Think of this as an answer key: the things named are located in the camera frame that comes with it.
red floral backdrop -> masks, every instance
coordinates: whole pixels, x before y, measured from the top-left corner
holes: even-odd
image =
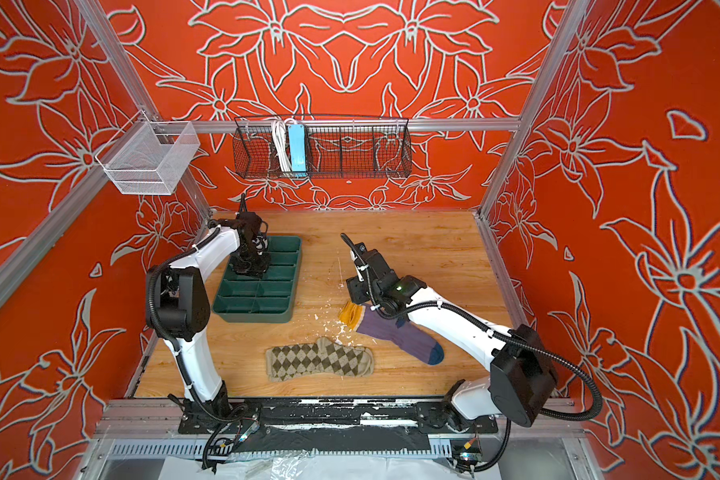
[[[73,3],[0,0],[0,264],[135,112]],[[0,479],[76,473],[140,360],[146,268],[199,228],[188,200],[108,184],[0,310]]]
[[[720,478],[720,0],[593,2],[490,226],[606,476]]]
[[[340,113],[408,118],[520,114],[565,2],[103,0],[164,118]],[[240,193],[284,209],[468,208],[508,132],[415,135],[406,180],[243,180],[229,135],[192,172],[213,206]]]

argyle sock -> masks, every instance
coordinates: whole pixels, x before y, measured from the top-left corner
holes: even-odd
[[[284,382],[313,373],[368,376],[373,373],[373,354],[364,346],[343,346],[321,337],[315,343],[276,346],[266,351],[270,382]]]
[[[367,305],[348,304],[339,319],[357,333],[379,340],[389,340],[401,350],[428,365],[437,365],[445,358],[443,347],[427,333],[407,320],[387,320]]]

wooden table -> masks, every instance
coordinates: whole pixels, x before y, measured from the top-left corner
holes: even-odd
[[[393,343],[349,332],[338,321],[348,300],[343,281],[355,274],[349,248],[339,234],[377,249],[400,276],[413,275],[444,298],[491,322],[510,324],[509,314],[488,263],[477,226],[467,211],[451,212],[260,212],[270,234],[302,238],[302,265],[293,318],[284,324],[227,323],[216,314],[208,324],[213,361],[230,396],[416,396],[441,395],[455,381],[487,373],[470,355],[431,332],[445,360],[428,366]],[[206,282],[211,302],[226,262]],[[320,336],[344,345],[368,346],[374,373],[365,378],[317,374],[270,382],[264,351],[274,346],[314,342]],[[179,371],[159,343],[136,391],[138,397],[182,396]]]

coiled white cable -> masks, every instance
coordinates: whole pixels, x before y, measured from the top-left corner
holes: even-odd
[[[280,170],[283,172],[291,171],[291,159],[288,158],[288,152],[286,151],[286,142],[288,138],[286,136],[286,123],[296,123],[296,120],[287,118],[286,120],[272,120],[272,142],[275,144],[275,150],[277,150],[277,157],[280,161]]]

green plastic organizer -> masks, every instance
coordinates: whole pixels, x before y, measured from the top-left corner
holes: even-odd
[[[238,275],[227,264],[213,301],[213,312],[227,322],[285,323],[293,316],[302,239],[270,236],[272,261],[261,279]]]

